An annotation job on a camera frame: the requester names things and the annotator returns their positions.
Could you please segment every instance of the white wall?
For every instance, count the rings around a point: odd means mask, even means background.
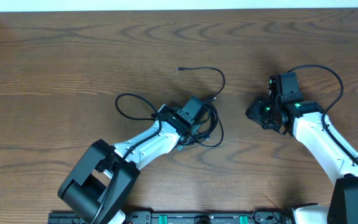
[[[0,0],[0,12],[358,7],[358,0]]]

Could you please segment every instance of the brown wood surface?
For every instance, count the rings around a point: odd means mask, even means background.
[[[342,77],[345,94],[329,115],[358,150],[358,9],[0,13],[0,223],[45,223],[52,210],[69,210],[57,190],[87,147],[150,126],[120,116],[118,94],[137,93],[160,107],[219,89],[218,74],[178,66],[225,72],[215,101],[224,142],[157,158],[142,170],[128,205],[329,205],[333,187],[308,150],[244,115],[267,94],[270,75],[306,63]],[[321,70],[299,71],[298,80],[306,99],[323,106],[339,91]],[[122,100],[128,113],[149,116],[137,105]]]

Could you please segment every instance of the wood grain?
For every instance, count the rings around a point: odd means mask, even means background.
[[[270,75],[318,63],[345,84],[329,113],[358,150],[358,9],[0,13],[0,223],[45,223],[69,210],[57,190],[87,147],[133,137],[148,122],[124,119],[117,94],[157,107],[183,105],[221,85],[215,101],[221,147],[194,146],[142,170],[127,205],[154,210],[251,210],[306,202],[329,205],[333,187],[308,150],[264,131],[244,112],[267,94]],[[327,106],[339,85],[299,71],[306,99]],[[150,109],[123,99],[125,111]],[[219,131],[212,141],[217,141]]]

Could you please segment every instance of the black cable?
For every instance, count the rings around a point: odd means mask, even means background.
[[[331,109],[342,97],[343,95],[343,90],[344,90],[344,87],[343,87],[343,82],[341,80],[341,78],[339,77],[339,75],[332,69],[328,68],[328,67],[325,67],[323,65],[300,65],[300,66],[297,66],[295,68],[292,68],[291,70],[289,70],[288,72],[293,72],[297,69],[300,69],[300,68],[322,68],[322,69],[325,69],[329,72],[331,72],[337,79],[338,79],[338,82],[339,82],[339,85],[341,86],[341,90],[339,92],[339,95],[338,97],[327,107],[327,109],[324,110],[323,112],[323,115],[321,116],[321,124],[323,125],[323,130],[326,130],[329,137],[331,137],[331,139],[342,149],[342,151],[345,152],[345,154],[347,156],[349,156],[349,158],[351,158],[352,162],[354,164],[356,164],[358,166],[358,158],[354,157],[337,139],[336,137],[332,134],[332,132],[328,129],[329,127],[329,124],[326,124],[326,121],[325,121],[325,116],[327,114],[327,112],[329,111],[329,109]]]
[[[208,130],[206,130],[202,133],[193,134],[190,138],[189,143],[187,143],[186,145],[199,144],[200,146],[203,146],[203,147],[213,148],[213,147],[219,146],[222,143],[223,138],[224,138],[222,122],[220,121],[220,118],[217,115],[216,107],[211,103],[212,101],[214,101],[216,99],[216,96],[224,89],[224,86],[226,84],[226,79],[224,77],[224,73],[220,69],[213,68],[213,67],[196,67],[196,68],[178,67],[178,68],[176,68],[176,70],[178,70],[178,71],[206,70],[206,69],[218,71],[222,75],[223,85],[220,88],[220,90],[212,96],[212,98],[209,98],[208,100],[203,101],[205,107],[208,109],[208,117],[207,117],[207,119],[200,121],[197,124],[202,125],[202,124],[205,124],[206,122],[208,122],[208,120],[210,120],[210,126],[209,126]],[[215,128],[218,124],[220,125],[220,129],[222,130],[222,135],[221,135],[220,141],[217,144],[214,144],[213,146],[208,146],[208,145],[203,144],[204,141],[206,141],[207,139],[210,138],[210,134],[215,130]]]
[[[257,208],[252,212],[251,218],[253,219],[253,221],[255,221],[256,224],[261,224],[260,222],[256,221],[256,212],[258,212],[259,210],[266,210],[268,212],[271,212],[271,214],[273,215],[273,217],[275,218],[275,220],[277,221],[275,224],[280,224],[281,221],[276,217],[276,215],[274,214],[273,211],[271,211],[270,208],[267,207],[261,207],[261,208]]]
[[[152,105],[148,100],[146,100],[145,98],[139,96],[139,95],[136,95],[136,94],[133,94],[133,93],[123,93],[123,94],[120,94],[119,96],[116,97],[115,99],[115,107],[116,107],[116,110],[118,110],[118,112],[120,114],[122,114],[125,118],[129,118],[129,119],[133,119],[133,120],[154,120],[154,118],[133,118],[133,117],[130,117],[130,116],[127,116],[126,114],[124,114],[120,109],[119,109],[119,106],[118,106],[118,101],[119,99],[122,97],[122,96],[133,96],[133,97],[136,97],[136,98],[139,98],[140,100],[143,100],[145,103],[147,103],[154,111],[155,115],[156,115],[156,118],[158,117],[158,110],[154,107],[154,105]],[[110,180],[110,183],[108,184],[108,187],[106,188],[106,191],[105,191],[105,194],[104,194],[104,197],[103,197],[103,200],[101,201],[101,204],[100,204],[100,207],[98,207],[98,210],[95,214],[95,216],[93,217],[93,220],[90,222],[90,224],[93,224],[94,221],[97,219],[97,217],[99,216],[99,214],[103,211],[104,209],[104,206],[105,206],[105,202],[111,192],[111,189],[112,189],[112,186],[116,180],[116,177],[118,176],[118,173],[119,171],[122,169],[123,167],[123,164],[125,163],[125,159],[128,157],[128,155],[134,150],[136,149],[136,147],[138,147],[139,145],[141,145],[142,143],[150,140],[151,138],[157,136],[161,130],[162,130],[162,121],[160,119],[158,119],[158,124],[159,124],[159,127],[158,127],[158,131],[156,131],[154,134],[144,138],[143,140],[137,142],[136,144],[134,144],[133,146],[131,146],[127,151],[126,153],[123,155],[122,159],[119,161],[119,164],[118,164],[118,167],[116,168],[114,174],[112,175],[112,178]]]

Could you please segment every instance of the green component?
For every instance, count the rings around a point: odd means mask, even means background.
[[[159,224],[167,224],[167,215],[159,216]]]
[[[248,217],[247,216],[241,216],[240,217],[240,224],[248,224]]]

